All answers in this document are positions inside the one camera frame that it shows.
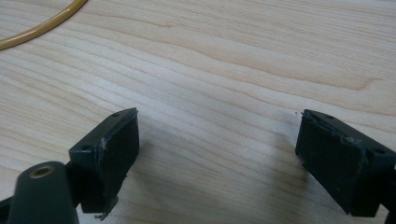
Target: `black plastic part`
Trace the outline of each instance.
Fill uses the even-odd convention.
[[[305,110],[296,154],[347,214],[375,216],[394,170],[394,151],[339,119]]]
[[[48,161],[18,177],[8,224],[78,223],[64,165]]]
[[[396,215],[396,171],[393,170],[388,178],[388,183],[385,186],[385,192],[381,203],[388,208],[389,215],[393,213]]]
[[[8,213],[11,208],[12,197],[4,199],[0,202],[0,224],[5,224],[8,221]]]
[[[74,204],[84,213],[111,212],[139,152],[136,108],[101,122],[70,150],[67,164]]]

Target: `amber tubing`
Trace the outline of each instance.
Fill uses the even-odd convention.
[[[67,6],[64,10],[51,19],[44,21],[30,30],[0,40],[0,50],[17,46],[28,40],[43,35],[73,16],[73,14],[75,14],[82,6],[84,6],[87,1],[88,0],[74,0],[74,2],[72,2],[69,6]]]

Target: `wood grain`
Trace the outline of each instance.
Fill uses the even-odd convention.
[[[0,1],[0,37],[65,0]],[[0,52],[0,198],[114,111],[141,153],[103,223],[383,223],[346,216],[294,154],[305,108],[396,148],[392,1],[90,0]],[[82,215],[81,223],[97,223]]]

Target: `plastic piece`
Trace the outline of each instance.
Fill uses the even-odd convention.
[[[138,152],[136,108],[109,116],[69,150],[74,201],[84,213],[111,212]]]
[[[339,119],[305,110],[296,154],[347,214],[375,216],[394,170],[394,151]]]

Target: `light wood surface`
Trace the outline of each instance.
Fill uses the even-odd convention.
[[[0,37],[69,3],[1,0]],[[396,148],[395,2],[90,0],[0,69],[1,199],[137,107],[141,152],[104,224],[385,220],[347,216],[294,147],[308,108]]]

